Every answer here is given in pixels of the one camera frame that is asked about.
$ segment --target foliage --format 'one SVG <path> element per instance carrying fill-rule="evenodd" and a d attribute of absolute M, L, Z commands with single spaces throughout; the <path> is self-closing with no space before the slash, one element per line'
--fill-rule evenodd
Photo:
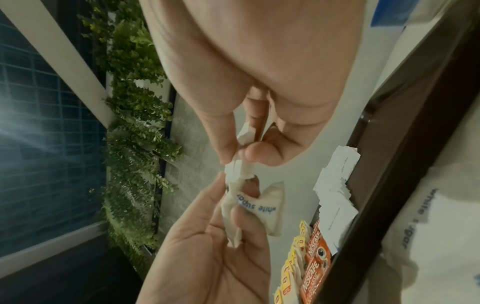
<path fill-rule="evenodd" d="M 158 243 L 152 224 L 160 200 L 155 190 L 176 189 L 159 176 L 159 159 L 177 160 L 182 147 L 163 132 L 172 120 L 172 104 L 137 84 L 162 85 L 166 78 L 138 0 L 87 1 L 92 14 L 79 18 L 91 30 L 84 37 L 95 41 L 97 64 L 112 76 L 112 95 L 105 102 L 117 116 L 106 139 L 109 181 L 102 190 L 102 216 L 111 240 L 143 275 L 149 259 L 142 247 Z"/>

